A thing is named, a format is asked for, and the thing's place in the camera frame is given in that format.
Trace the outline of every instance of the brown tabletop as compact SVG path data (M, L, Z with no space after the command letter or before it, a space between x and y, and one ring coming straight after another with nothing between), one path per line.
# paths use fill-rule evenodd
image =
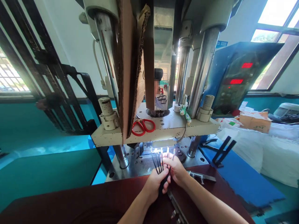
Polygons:
M233 190L213 167L202 165L187 170L215 177L217 182L204 180L203 186L254 224ZM20 198L0 214L0 223L117 223L142 190L147 178L141 176ZM187 193L174 181L170 189L189 223L207 223ZM144 223L175 223L170 219L172 211L168 195L160 196L150 206Z

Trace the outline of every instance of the forearm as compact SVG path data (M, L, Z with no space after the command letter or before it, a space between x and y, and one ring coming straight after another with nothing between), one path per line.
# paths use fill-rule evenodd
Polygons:
M209 224L248 223L235 210L207 191L192 177L186 177L183 188Z
M146 193L141 191L118 223L143 223L149 206Z

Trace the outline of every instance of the human hand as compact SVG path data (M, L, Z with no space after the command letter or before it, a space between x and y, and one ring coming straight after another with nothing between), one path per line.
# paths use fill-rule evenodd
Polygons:
M160 174L158 174L154 169L150 174L149 178L147 179L141 192L147 196L147 200L149 204L152 204L158 198L160 184L162 180L167 176L168 172L169 170L166 168L165 165L164 170ZM167 192L169 184L170 184L170 176L168 176L167 181L163 185L163 190L162 190L163 194Z
M179 160L179 158L177 156L173 158L173 154L172 153L168 153L168 158L167 158L167 152L163 153L163 163L168 164L168 168L170 168L169 166L171 166L171 171L170 171L170 175L172 177L172 179L182 188L184 188L184 183L186 182L186 178L189 176L188 172L185 170L185 168L183 167L183 164L181 163L181 161Z

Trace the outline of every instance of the red scissors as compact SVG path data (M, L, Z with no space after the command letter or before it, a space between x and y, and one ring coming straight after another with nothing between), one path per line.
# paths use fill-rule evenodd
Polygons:
M133 123L133 126L132 126L132 133L133 133L133 135L136 135L136 136L142 136L142 135L144 135L146 132L153 132L153 131L156 129L156 125L155 125L155 123L154 123L152 120L141 119L138 115L136 115L136 117L137 117L137 119L136 119L136 121ZM145 125L145 123L144 123L145 121L150 122L150 123L154 126L153 129L150 129L150 130L147 129L147 127L146 127L146 125ZM133 131L133 128L134 128L135 124L138 124L138 125L139 125L139 127L140 127L141 130L143 131L142 133L138 134L138 133L136 133L136 132Z

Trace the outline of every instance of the control panel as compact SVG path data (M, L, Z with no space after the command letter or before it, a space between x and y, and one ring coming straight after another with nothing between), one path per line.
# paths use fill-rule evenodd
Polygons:
M215 52L203 95L215 96L213 118L235 115L255 80L282 46L239 42Z

